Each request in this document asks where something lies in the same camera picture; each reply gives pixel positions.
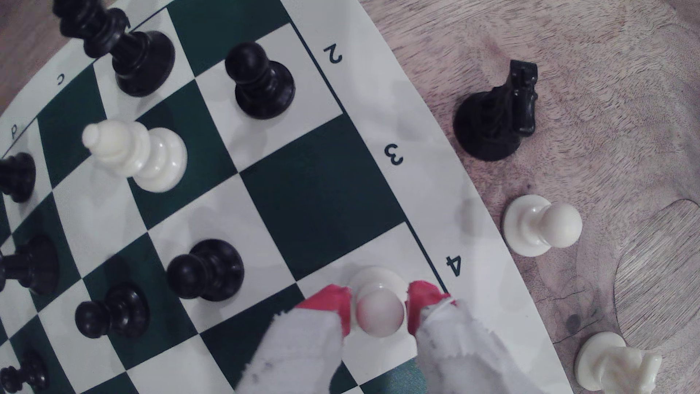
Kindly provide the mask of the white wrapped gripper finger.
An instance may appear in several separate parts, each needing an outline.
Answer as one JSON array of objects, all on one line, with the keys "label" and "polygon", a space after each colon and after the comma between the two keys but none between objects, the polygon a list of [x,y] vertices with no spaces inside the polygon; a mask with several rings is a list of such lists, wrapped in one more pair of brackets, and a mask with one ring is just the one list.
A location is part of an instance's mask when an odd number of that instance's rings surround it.
[{"label": "white wrapped gripper finger", "polygon": [[328,285],[275,315],[235,393],[329,393],[351,331],[351,288]]},{"label": "white wrapped gripper finger", "polygon": [[414,281],[407,290],[407,313],[427,393],[543,393],[464,300]]}]

